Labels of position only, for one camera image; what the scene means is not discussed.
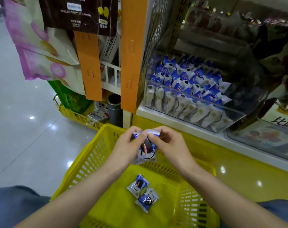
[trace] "yellow wire basket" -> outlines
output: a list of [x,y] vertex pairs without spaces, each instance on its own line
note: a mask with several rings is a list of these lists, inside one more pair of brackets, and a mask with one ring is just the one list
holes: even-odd
[[94,110],[94,103],[91,107],[88,108],[88,110],[86,110],[84,114],[78,114],[70,109],[65,108],[62,104],[59,104],[56,100],[56,97],[57,95],[54,96],[53,101],[64,117],[74,120],[82,125],[88,126],[89,128],[94,130],[99,130],[104,125],[104,123],[95,122],[92,118],[87,116],[88,113]]
[[[97,170],[107,160],[125,129],[105,124],[84,147],[68,169],[52,200]],[[196,160],[208,172],[215,169]],[[126,187],[141,173],[160,199],[145,214]],[[219,217],[204,199],[185,182],[164,155],[157,151],[157,163],[131,165],[100,198],[80,227],[218,227]]]

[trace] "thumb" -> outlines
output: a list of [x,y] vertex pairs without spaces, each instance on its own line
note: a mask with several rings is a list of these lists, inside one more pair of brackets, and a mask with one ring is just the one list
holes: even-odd
[[132,142],[132,144],[139,149],[146,138],[147,138],[147,132],[144,131],[143,133],[138,135],[138,137]]
[[162,152],[165,150],[167,143],[162,141],[159,137],[153,133],[148,134],[148,138],[152,141]]

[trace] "forearm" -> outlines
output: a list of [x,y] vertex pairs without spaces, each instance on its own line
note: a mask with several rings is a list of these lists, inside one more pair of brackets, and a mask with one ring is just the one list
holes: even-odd
[[199,166],[183,173],[185,180],[231,228],[288,227],[288,224],[253,203]]
[[97,171],[36,211],[16,227],[77,227],[121,173],[121,170],[109,166],[106,162]]

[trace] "tiled floor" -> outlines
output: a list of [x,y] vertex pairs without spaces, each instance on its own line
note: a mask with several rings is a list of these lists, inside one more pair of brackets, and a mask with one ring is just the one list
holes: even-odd
[[52,195],[96,131],[63,118],[47,81],[25,81],[0,22],[0,186],[22,184]]

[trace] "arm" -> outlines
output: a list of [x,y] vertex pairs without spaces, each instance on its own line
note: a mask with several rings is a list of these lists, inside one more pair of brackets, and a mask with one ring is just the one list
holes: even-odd
[[26,218],[16,228],[77,227],[136,157],[147,132],[140,134],[133,142],[130,140],[133,133],[140,130],[135,126],[129,128],[120,136],[103,166]]
[[282,227],[288,224],[263,207],[245,199],[215,176],[201,168],[191,156],[182,135],[166,126],[161,130],[162,141],[154,134],[148,138],[157,145],[180,175],[204,198],[208,205],[231,228]]

